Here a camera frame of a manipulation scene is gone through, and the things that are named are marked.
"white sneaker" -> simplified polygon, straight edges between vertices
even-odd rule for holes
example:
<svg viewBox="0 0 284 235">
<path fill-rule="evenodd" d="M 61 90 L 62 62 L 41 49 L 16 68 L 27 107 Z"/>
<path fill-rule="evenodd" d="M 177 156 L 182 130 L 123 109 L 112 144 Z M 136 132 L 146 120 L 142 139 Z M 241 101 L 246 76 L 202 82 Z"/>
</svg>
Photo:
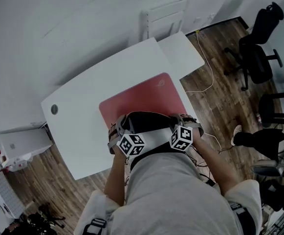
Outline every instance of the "white sneaker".
<svg viewBox="0 0 284 235">
<path fill-rule="evenodd" d="M 236 126 L 235 129 L 234 129 L 233 137 L 232 137 L 232 139 L 231 139 L 231 145 L 232 145 L 232 146 L 235 146 L 235 144 L 233 143 L 233 140 L 234 140 L 235 135 L 236 135 L 238 132 L 242 132 L 242 127 L 241 127 L 240 124 L 239 124 L 238 126 Z"/>
</svg>

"desk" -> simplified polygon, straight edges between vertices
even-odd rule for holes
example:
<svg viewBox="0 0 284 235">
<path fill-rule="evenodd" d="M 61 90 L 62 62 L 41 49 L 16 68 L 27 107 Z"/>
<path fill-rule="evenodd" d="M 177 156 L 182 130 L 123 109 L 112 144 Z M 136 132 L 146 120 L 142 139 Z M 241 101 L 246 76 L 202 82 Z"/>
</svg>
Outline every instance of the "desk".
<svg viewBox="0 0 284 235">
<path fill-rule="evenodd" d="M 41 103 L 54 141 L 75 180 L 112 165 L 113 156 L 107 147 L 108 129 L 98 108 L 100 102 L 111 96 L 166 72 L 187 113 L 197 117 L 176 75 L 181 69 L 171 66 L 156 40 L 151 38 L 96 64 Z M 54 104 L 58 107 L 55 115 L 51 113 Z"/>
<path fill-rule="evenodd" d="M 181 79 L 205 64 L 198 51 L 183 32 L 178 32 L 158 42 L 169 63 Z"/>
</svg>

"black stool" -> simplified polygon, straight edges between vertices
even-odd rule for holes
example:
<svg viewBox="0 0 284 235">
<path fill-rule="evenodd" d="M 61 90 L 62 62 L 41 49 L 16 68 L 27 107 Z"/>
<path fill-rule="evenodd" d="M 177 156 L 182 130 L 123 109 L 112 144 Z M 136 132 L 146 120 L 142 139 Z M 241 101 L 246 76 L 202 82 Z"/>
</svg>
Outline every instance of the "black stool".
<svg viewBox="0 0 284 235">
<path fill-rule="evenodd" d="M 259 114 L 265 128 L 272 123 L 284 124 L 284 113 L 274 112 L 273 100 L 276 98 L 284 98 L 284 93 L 264 94 L 259 101 Z"/>
</svg>

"gray shirt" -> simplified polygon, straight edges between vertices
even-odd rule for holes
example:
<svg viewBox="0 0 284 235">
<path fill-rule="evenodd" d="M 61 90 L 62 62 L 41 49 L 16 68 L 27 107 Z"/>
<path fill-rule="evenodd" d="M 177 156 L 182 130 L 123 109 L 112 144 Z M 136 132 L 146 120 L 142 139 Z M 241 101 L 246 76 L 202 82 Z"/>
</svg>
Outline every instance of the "gray shirt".
<svg viewBox="0 0 284 235">
<path fill-rule="evenodd" d="M 119 207 L 100 191 L 93 192 L 75 235 L 81 235 L 93 218 L 107 221 L 103 234 L 218 234 L 242 235 L 229 202 L 242 205 L 262 224 L 259 184 L 246 180 L 223 197 L 201 181 L 192 161 L 180 153 L 153 154 L 139 161 L 131 172 L 126 205 Z"/>
</svg>

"baseboard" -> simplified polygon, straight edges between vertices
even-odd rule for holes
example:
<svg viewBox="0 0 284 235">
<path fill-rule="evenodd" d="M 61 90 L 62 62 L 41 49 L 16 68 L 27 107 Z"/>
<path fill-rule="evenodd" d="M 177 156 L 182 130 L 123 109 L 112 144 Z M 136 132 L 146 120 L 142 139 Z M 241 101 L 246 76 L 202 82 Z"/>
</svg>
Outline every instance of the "baseboard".
<svg viewBox="0 0 284 235">
<path fill-rule="evenodd" d="M 243 18 L 241 18 L 241 17 L 235 17 L 235 18 L 230 18 L 230 19 L 227 19 L 227 20 L 218 22 L 218 23 L 214 23 L 214 24 L 208 25 L 208 26 L 206 26 L 206 27 L 201 28 L 200 30 L 205 30 L 205 29 L 208 29 L 208 28 L 210 28 L 210 27 L 212 27 L 212 26 L 215 26 L 215 25 L 218 25 L 218 24 L 221 24 L 221 23 L 225 23 L 225 22 L 231 21 L 231 20 L 233 20 L 233 19 L 238 19 L 239 22 L 241 23 L 241 25 L 242 25 L 245 29 L 248 29 L 248 28 L 249 28 L 248 25 L 247 25 L 247 23 L 243 20 Z M 193 30 L 193 31 L 191 31 L 191 32 L 186 33 L 185 36 L 188 37 L 188 36 L 191 36 L 191 35 L 195 34 L 196 30 Z"/>
</svg>

